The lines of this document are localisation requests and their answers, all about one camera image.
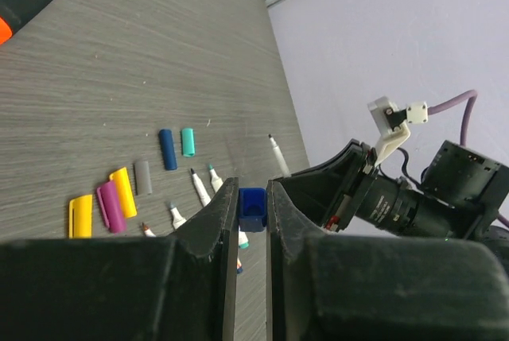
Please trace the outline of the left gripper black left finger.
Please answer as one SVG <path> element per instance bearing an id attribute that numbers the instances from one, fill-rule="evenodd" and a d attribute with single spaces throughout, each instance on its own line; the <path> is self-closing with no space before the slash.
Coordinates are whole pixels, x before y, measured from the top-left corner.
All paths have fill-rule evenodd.
<path id="1" fill-rule="evenodd" d="M 166 236 L 3 243 L 2 339 L 233 339 L 238 194 Z"/>

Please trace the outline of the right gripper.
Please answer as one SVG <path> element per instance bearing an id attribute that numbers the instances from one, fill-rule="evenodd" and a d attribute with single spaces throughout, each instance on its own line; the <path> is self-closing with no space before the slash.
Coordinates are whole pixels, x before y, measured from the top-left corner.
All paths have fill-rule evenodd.
<path id="1" fill-rule="evenodd" d="M 346 229 L 356 217 L 397 236 L 448 238 L 453 211 L 405 179 L 382 175 L 376 156 L 374 148 L 352 139 L 332 159 L 278 183 L 301 213 L 329 231 Z"/>

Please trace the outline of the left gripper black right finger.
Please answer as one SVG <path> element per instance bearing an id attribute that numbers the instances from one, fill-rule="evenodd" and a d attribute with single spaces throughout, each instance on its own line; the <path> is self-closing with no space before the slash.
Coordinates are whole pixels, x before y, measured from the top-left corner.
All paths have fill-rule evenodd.
<path id="1" fill-rule="evenodd" d="M 270 340 L 505 340 L 508 276 L 477 242 L 331 234 L 267 186 Z"/>

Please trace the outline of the blue cap white marker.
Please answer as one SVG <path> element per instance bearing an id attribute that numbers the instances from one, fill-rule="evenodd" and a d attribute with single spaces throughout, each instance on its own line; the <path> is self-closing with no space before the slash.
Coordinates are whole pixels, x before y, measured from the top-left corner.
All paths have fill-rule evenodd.
<path id="1" fill-rule="evenodd" d="M 291 176 L 291 172 L 290 172 L 289 167 L 286 163 L 286 160 L 283 156 L 283 153 L 282 153 L 280 147 L 278 146 L 278 143 L 275 141 L 274 137 L 271 134 L 268 134 L 268 138 L 270 140 L 270 144 L 272 146 L 274 156 L 275 156 L 278 166 L 282 172 L 282 175 L 284 177 Z"/>

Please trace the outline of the grey cap white marker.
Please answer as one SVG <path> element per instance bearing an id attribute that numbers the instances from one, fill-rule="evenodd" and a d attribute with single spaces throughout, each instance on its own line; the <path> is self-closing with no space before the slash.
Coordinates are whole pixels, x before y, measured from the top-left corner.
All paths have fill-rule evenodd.
<path id="1" fill-rule="evenodd" d="M 179 212 L 177 206 L 173 204 L 172 202 L 167 203 L 167 207 L 169 209 L 169 212 L 172 217 L 172 225 L 173 229 L 177 230 L 179 227 L 181 227 L 184 223 L 186 223 L 187 219 L 181 215 Z"/>

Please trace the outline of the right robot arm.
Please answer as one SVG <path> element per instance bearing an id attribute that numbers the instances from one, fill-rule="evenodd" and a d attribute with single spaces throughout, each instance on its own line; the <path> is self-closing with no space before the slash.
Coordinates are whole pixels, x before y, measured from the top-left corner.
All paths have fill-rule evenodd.
<path id="1" fill-rule="evenodd" d="M 479 242 L 508 266 L 508 232 L 494 224 L 508 195 L 506 165 L 444 141 L 415 180 L 406 150 L 400 177 L 385 174 L 376 155 L 352 140 L 332 159 L 277 178 L 267 203 L 269 225 L 295 215 L 338 233 L 357 218 L 398 237 Z"/>

